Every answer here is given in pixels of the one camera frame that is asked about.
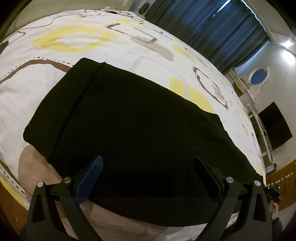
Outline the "black pants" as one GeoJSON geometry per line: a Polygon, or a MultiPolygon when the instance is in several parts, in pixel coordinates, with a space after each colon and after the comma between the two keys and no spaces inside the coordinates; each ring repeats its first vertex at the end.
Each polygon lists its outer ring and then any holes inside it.
{"type": "Polygon", "coordinates": [[[153,225],[207,223],[224,178],[262,180],[217,114],[87,58],[41,101],[23,139],[73,180],[79,197],[153,225]]]}

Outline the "white dressing table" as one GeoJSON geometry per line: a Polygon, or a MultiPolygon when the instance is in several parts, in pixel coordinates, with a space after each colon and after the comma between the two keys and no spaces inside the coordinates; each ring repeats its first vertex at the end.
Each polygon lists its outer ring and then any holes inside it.
{"type": "Polygon", "coordinates": [[[255,68],[250,75],[245,79],[239,75],[234,69],[231,69],[227,74],[226,78],[242,92],[240,100],[245,107],[245,110],[250,119],[255,119],[255,126],[259,129],[258,142],[261,151],[261,159],[265,164],[265,172],[271,174],[276,171],[276,163],[272,157],[272,147],[267,135],[267,131],[259,117],[259,111],[255,107],[255,99],[258,96],[260,89],[263,87],[267,78],[269,77],[269,68],[264,67],[262,70],[266,73],[263,81],[257,85],[251,84],[251,77],[255,72],[259,71],[260,68],[255,68]]]}

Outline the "oval blue mirror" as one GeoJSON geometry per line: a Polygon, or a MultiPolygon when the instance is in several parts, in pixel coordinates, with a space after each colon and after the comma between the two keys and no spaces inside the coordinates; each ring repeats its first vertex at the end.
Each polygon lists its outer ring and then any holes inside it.
{"type": "Polygon", "coordinates": [[[269,77],[269,67],[255,68],[248,77],[248,82],[251,85],[264,84],[269,77]]]}

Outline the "patterned white bed sheet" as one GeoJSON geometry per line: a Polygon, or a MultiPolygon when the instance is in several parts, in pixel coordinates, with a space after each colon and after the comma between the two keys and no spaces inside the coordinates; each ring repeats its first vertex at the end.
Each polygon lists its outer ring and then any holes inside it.
{"type": "MultiPolygon", "coordinates": [[[[229,80],[204,56],[175,36],[134,16],[98,10],[63,11],[11,34],[1,53],[1,183],[29,211],[39,181],[61,177],[23,139],[41,101],[80,60],[131,72],[217,114],[234,145],[265,183],[259,145],[229,80]]],[[[66,232],[77,239],[62,208],[66,232]]],[[[207,223],[167,227],[109,211],[88,198],[79,207],[102,240],[197,240],[207,223]]]]}

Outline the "dark blue curtain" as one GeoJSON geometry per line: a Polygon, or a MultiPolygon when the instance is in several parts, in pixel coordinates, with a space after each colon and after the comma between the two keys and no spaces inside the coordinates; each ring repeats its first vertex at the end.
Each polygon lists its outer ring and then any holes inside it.
{"type": "Polygon", "coordinates": [[[145,19],[174,35],[221,73],[252,58],[269,40],[244,1],[155,1],[145,19]]]}

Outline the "black wall television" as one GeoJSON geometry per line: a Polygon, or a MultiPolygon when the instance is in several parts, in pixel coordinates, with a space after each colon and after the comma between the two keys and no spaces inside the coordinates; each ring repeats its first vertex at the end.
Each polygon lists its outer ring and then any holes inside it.
{"type": "Polygon", "coordinates": [[[272,150],[292,138],[292,132],[275,102],[262,110],[258,116],[266,130],[272,150]]]}

